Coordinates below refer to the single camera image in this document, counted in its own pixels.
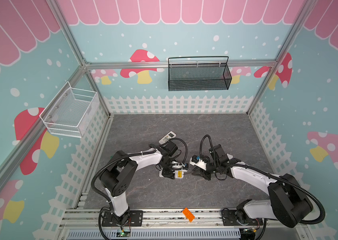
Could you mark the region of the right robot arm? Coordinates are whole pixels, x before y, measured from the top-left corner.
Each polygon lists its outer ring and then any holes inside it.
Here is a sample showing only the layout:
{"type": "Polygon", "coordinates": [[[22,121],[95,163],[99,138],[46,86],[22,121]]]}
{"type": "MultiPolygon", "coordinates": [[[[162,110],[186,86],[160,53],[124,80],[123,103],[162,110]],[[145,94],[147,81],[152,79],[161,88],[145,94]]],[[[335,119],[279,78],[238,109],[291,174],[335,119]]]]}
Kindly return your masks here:
{"type": "Polygon", "coordinates": [[[219,181],[232,178],[244,181],[268,195],[267,200],[247,199],[235,210],[222,210],[222,217],[246,226],[262,219],[279,221],[286,227],[298,224],[316,225],[326,217],[323,204],[308,190],[302,188],[294,176],[274,175],[246,164],[225,153],[221,145],[210,145],[209,155],[199,151],[189,159],[194,166],[193,175],[210,181],[215,176],[219,181]]]}

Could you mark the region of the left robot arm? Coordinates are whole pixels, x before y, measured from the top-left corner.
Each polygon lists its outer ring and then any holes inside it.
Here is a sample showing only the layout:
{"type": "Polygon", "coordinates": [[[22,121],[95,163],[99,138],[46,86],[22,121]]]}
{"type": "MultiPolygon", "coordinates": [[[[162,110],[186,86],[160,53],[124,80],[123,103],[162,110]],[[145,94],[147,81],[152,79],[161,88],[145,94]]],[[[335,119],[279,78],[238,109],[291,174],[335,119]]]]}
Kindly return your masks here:
{"type": "Polygon", "coordinates": [[[100,214],[100,225],[112,223],[123,227],[132,222],[132,211],[127,203],[126,190],[135,173],[149,166],[155,166],[160,176],[168,179],[180,179],[189,165],[188,147],[184,140],[173,138],[158,146],[137,153],[116,152],[109,163],[98,170],[91,180],[91,189],[104,197],[109,207],[100,214]]]}

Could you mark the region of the large white remote control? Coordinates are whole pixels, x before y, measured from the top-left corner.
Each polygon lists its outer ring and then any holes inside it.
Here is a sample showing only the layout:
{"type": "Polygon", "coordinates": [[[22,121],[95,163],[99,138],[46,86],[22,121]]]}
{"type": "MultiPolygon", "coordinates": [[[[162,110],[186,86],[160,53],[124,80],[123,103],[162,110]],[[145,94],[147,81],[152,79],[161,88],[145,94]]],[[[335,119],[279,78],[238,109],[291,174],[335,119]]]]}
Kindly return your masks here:
{"type": "Polygon", "coordinates": [[[173,175],[174,175],[175,179],[183,179],[186,173],[187,173],[186,170],[175,170],[175,171],[173,171],[173,175]]]}

